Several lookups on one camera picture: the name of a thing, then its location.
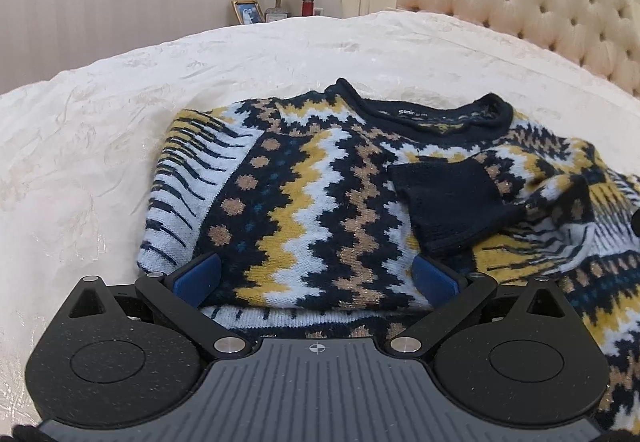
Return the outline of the gold framed photo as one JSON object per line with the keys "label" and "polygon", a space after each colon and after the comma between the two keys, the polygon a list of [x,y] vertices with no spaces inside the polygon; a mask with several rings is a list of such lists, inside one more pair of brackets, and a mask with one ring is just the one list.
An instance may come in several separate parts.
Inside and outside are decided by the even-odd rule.
{"label": "gold framed photo", "polygon": [[234,14],[240,25],[253,25],[265,21],[264,14],[256,0],[233,0]]}

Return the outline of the cream bedspread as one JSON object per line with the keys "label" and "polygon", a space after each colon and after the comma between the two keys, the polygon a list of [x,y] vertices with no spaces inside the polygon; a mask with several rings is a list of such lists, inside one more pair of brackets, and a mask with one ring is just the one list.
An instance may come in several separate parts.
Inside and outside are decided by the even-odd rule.
{"label": "cream bedspread", "polygon": [[494,92],[560,136],[639,169],[639,101],[520,39],[430,13],[227,27],[60,72],[1,98],[1,427],[32,424],[32,346],[84,275],[129,283],[173,116],[347,79],[432,107]]}

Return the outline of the navy yellow patterned knit sweater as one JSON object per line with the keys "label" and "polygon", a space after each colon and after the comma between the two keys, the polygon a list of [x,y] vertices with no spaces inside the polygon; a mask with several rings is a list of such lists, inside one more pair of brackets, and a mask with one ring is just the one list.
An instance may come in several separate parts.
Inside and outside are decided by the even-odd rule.
{"label": "navy yellow patterned knit sweater", "polygon": [[556,280],[604,353],[597,422],[639,433],[639,179],[495,94],[453,110],[361,96],[182,110],[160,149],[137,264],[221,263],[209,317],[250,338],[387,340],[431,310],[425,256],[502,284]]}

